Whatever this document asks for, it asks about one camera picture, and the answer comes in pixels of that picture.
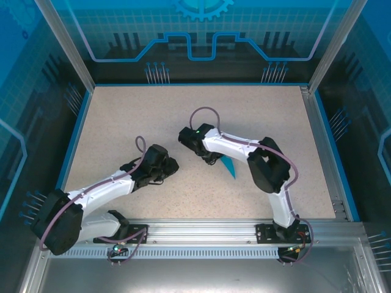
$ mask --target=cable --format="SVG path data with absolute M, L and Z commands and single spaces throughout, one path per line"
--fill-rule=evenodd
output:
M 142 143 L 143 143 L 143 147 L 142 149 L 140 148 L 139 144 L 138 144 L 138 140 L 141 139 Z M 89 193 L 91 190 L 94 190 L 95 188 L 97 187 L 100 187 L 106 183 L 109 183 L 109 182 L 112 182 L 112 181 L 116 181 L 116 180 L 119 180 L 125 176 L 128 176 L 130 174 L 132 174 L 134 171 L 137 170 L 138 167 L 140 167 L 142 161 L 144 160 L 144 157 L 145 157 L 145 153 L 147 152 L 147 143 L 145 142 L 145 139 L 142 137 L 142 136 L 137 136 L 136 137 L 136 146 L 137 146 L 137 149 L 142 151 L 142 155 L 141 155 L 141 158 L 139 160 L 139 162 L 129 171 L 129 172 L 126 172 L 124 174 L 121 174 L 119 176 L 116 176 L 114 178 L 109 178 L 109 179 L 106 179 L 104 181 L 101 181 L 101 182 L 98 182 L 90 187 L 88 187 L 86 190 L 84 190 L 83 192 L 81 192 L 80 194 L 77 194 L 77 196 L 75 196 L 74 198 L 72 198 L 65 206 L 63 206 L 60 211 L 57 212 L 57 214 L 53 217 L 53 219 L 50 221 L 49 225 L 47 226 L 45 232 L 43 233 L 42 235 L 42 238 L 41 238 L 41 241 L 39 242 L 39 249 L 41 251 L 47 251 L 48 248 L 45 248 L 44 247 L 44 244 L 45 244 L 45 240 L 46 240 L 46 237 L 48 237 L 48 234 L 51 230 L 51 228 L 53 227 L 53 225 L 55 224 L 55 222 L 59 219 L 59 217 L 76 201 L 78 200 L 79 198 L 85 196 L 87 193 Z
M 295 263 L 300 263 L 302 262 L 306 257 L 308 257 L 311 249 L 312 249 L 312 246 L 313 246 L 313 228 L 310 224 L 310 222 L 308 222 L 306 219 L 302 219 L 300 217 L 298 217 L 294 212 L 293 212 L 293 207 L 292 207 L 292 203 L 291 203 L 291 200 L 290 200 L 290 196 L 289 196 L 289 191 L 288 191 L 288 188 L 290 186 L 292 186 L 298 179 L 299 179 L 299 170 L 297 168 L 297 166 L 295 166 L 295 164 L 288 158 L 286 157 L 284 154 L 282 154 L 281 152 L 279 151 L 276 151 L 275 149 L 273 148 L 270 148 L 266 145 L 261 145 L 260 143 L 247 143 L 247 142 L 242 142 L 241 140 L 238 140 L 238 139 L 234 139 L 232 137 L 227 137 L 224 135 L 224 133 L 221 132 L 220 130 L 220 115 L 219 113 L 213 109 L 212 107 L 200 107 L 198 109 L 196 109 L 191 115 L 190 115 L 190 119 L 189 119 L 189 125 L 190 125 L 190 128 L 193 129 L 193 126 L 192 126 L 192 120 L 193 120 L 193 117 L 194 115 L 200 111 L 200 110 L 210 110 L 212 112 L 214 112 L 217 116 L 217 131 L 218 133 L 221 135 L 222 138 L 224 139 L 227 139 L 231 142 L 235 142 L 235 143 L 240 143 L 242 145 L 249 145 L 249 146 L 253 146 L 253 147 L 256 147 L 256 148 L 261 148 L 263 150 L 266 150 L 266 151 L 270 151 L 271 153 L 273 154 L 276 154 L 278 157 L 281 157 L 283 160 L 285 160 L 288 164 L 291 165 L 293 171 L 294 171 L 294 178 L 285 186 L 285 197 L 287 199 L 287 203 L 288 203 L 288 207 L 289 207 L 289 210 L 291 212 L 291 215 L 298 221 L 302 221 L 304 223 L 306 223 L 310 229 L 310 232 L 311 232 L 311 235 L 312 235 L 312 241 L 310 243 L 310 246 L 308 247 L 308 250 L 306 251 L 305 255 L 301 257 L 301 259 L 298 259 L 297 261 L 295 261 Z
M 124 261 L 119 261 L 118 264 L 121 265 L 121 264 L 124 264 L 128 261 L 130 261 L 130 259 L 136 254 L 137 250 L 139 249 L 140 247 L 140 244 L 142 242 L 142 240 L 144 239 L 145 237 L 145 234 L 147 233 L 147 229 L 146 228 L 143 228 L 141 229 L 140 231 L 138 231 L 137 233 L 134 233 L 133 235 L 125 238 L 125 239 L 122 239 L 122 240 L 110 240 L 108 238 L 105 238 L 105 237 L 99 237 L 99 239 L 101 240 L 104 240 L 104 241 L 107 241 L 107 242 L 110 242 L 110 243 L 118 243 L 118 242 L 126 242 L 130 239 L 133 239 L 135 237 L 137 237 L 138 235 L 140 235 L 142 233 L 142 236 L 140 237 L 140 240 L 139 242 L 137 243 L 136 247 L 134 248 L 134 250 L 132 251 L 132 253 L 129 255 L 128 258 L 126 258 Z M 111 262 L 111 264 L 113 265 L 115 262 L 111 260 L 111 253 L 112 253 L 112 250 L 109 252 L 108 254 L 108 261 Z

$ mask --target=glass panel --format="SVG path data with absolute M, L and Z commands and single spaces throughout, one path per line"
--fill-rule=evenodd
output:
M 31 195 L 55 187 L 86 89 L 34 1 L 0 8 L 0 279 L 16 292 L 37 239 Z
M 95 82 L 144 84 L 308 82 L 350 2 L 53 1 Z
M 390 11 L 389 1 L 367 2 L 319 88 L 332 143 L 370 236 L 391 233 Z

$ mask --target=beige tabletop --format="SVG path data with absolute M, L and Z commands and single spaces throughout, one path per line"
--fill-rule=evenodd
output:
M 116 209 L 128 218 L 150 219 L 271 219 L 268 197 L 255 186 L 247 164 L 234 161 L 235 180 L 222 162 L 209 166 L 178 142 L 192 111 L 201 106 L 220 113 L 224 132 L 277 142 L 300 172 L 290 193 L 301 217 L 335 217 L 299 87 L 97 87 L 65 190 L 88 186 L 139 157 L 134 139 L 142 135 L 148 146 L 167 148 L 179 171 L 163 185 L 112 200 L 99 212 Z M 199 112 L 194 126 L 201 123 L 215 125 L 216 117 Z

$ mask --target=gear graphic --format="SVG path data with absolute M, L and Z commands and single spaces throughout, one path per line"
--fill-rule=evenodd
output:
M 26 30 L 35 20 L 35 4 L 33 0 L 2 0 L 3 7 L 8 7 L 13 19 Z
M 190 16 L 195 21 L 204 21 L 206 18 L 212 20 L 213 17 L 220 17 L 221 12 L 228 11 L 228 5 L 233 4 L 233 0 L 173 0 L 177 12 L 181 12 L 183 17 Z

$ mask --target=blue triangular piece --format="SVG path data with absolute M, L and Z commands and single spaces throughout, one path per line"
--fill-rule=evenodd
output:
M 225 167 L 228 169 L 228 171 L 231 173 L 233 178 L 236 179 L 235 166 L 233 165 L 232 159 L 227 156 L 222 156 L 221 161 L 225 165 Z

